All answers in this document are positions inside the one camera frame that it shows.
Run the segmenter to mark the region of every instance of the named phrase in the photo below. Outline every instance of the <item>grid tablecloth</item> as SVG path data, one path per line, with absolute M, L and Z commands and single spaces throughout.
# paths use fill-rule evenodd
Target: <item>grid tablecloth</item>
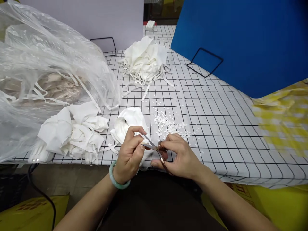
M 169 86 L 163 79 L 156 80 L 142 102 L 145 89 L 138 88 L 122 99 L 120 107 L 113 111 L 104 109 L 103 116 L 110 119 L 109 130 L 103 134 L 103 145 L 114 144 L 110 130 L 119 113 L 128 107 L 140 107 L 147 122 L 154 143 L 164 140 L 167 134 L 158 136 L 158 126 L 154 122 L 155 114 L 163 111 L 175 123 L 185 122 L 187 131 L 195 132 L 188 143 L 200 162 L 207 165 L 221 180 L 241 184 L 259 184 L 277 188 L 308 183 L 308 159 L 293 155 L 282 155 L 270 150 L 258 128 L 258 120 L 251 110 L 252 100 L 244 93 L 211 75 L 206 79 L 189 69 L 190 61 L 170 49 L 176 26 L 156 26 L 153 31 L 144 31 L 144 35 L 154 38 L 155 43 L 167 49 L 167 65 L 172 74 L 166 74 Z M 124 51 L 116 56 L 107 57 L 121 86 L 133 82 L 123 77 L 118 63 L 124 57 Z M 192 67 L 203 75 L 206 70 L 193 64 Z M 7 163 L 26 162 L 29 153 L 16 157 Z M 158 154 L 149 156 L 144 166 L 150 166 Z M 169 161 L 175 154 L 169 155 Z M 117 159 L 111 150 L 99 155 L 99 164 L 110 165 Z M 81 163 L 69 156 L 56 154 L 53 163 Z

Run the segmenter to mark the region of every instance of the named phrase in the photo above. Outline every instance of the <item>white panel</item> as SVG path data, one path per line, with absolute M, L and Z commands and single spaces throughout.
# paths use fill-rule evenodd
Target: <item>white panel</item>
M 143 0 L 20 0 L 67 24 L 87 39 L 113 37 L 117 50 L 143 37 Z M 109 39 L 103 52 L 114 51 Z

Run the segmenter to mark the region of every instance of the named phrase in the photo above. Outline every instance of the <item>hand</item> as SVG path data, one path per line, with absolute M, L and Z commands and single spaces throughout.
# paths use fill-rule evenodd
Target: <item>hand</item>
M 131 126 L 125 136 L 120 148 L 119 157 L 113 168 L 113 177 L 119 184 L 124 184 L 132 179 L 138 172 L 139 164 L 144 155 L 145 147 L 140 145 L 143 141 L 141 135 L 135 136 L 135 132 L 142 135 L 147 133 L 141 126 Z
M 167 169 L 175 176 L 197 180 L 203 176 L 204 171 L 210 171 L 204 164 L 200 163 L 188 143 L 178 134 L 169 134 L 161 146 L 175 152 L 176 158 L 173 163 L 165 161 Z M 164 169 L 160 160 L 152 160 L 151 165 L 160 169 Z

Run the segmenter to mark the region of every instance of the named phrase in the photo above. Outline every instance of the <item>black cable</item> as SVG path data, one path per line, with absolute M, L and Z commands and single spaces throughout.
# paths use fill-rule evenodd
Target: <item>black cable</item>
M 28 181 L 29 183 L 31 184 L 31 186 L 38 192 L 40 193 L 43 197 L 45 197 L 48 202 L 51 204 L 52 206 L 52 209 L 54 211 L 54 217 L 53 217 L 53 220 L 52 220 L 52 228 L 51 230 L 54 229 L 55 227 L 55 220 L 56 220 L 56 207 L 55 207 L 55 204 L 52 202 L 52 200 L 45 194 L 43 193 L 32 181 L 32 178 L 31 178 L 31 174 L 32 172 L 34 171 L 34 169 L 36 169 L 36 167 L 39 165 L 39 163 L 36 163 L 36 164 L 31 164 L 30 167 L 28 168 L 28 172 L 27 172 L 27 178 L 28 178 Z

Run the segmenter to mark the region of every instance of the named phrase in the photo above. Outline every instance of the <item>jade bangle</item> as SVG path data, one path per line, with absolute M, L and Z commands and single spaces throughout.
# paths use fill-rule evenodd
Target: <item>jade bangle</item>
M 116 161 L 114 161 L 110 167 L 109 167 L 109 176 L 110 176 L 110 180 L 112 182 L 112 184 L 118 188 L 118 189 L 126 189 L 129 184 L 131 183 L 131 181 L 129 180 L 128 182 L 126 182 L 125 184 L 119 184 L 115 178 L 113 177 L 113 167 L 116 165 Z

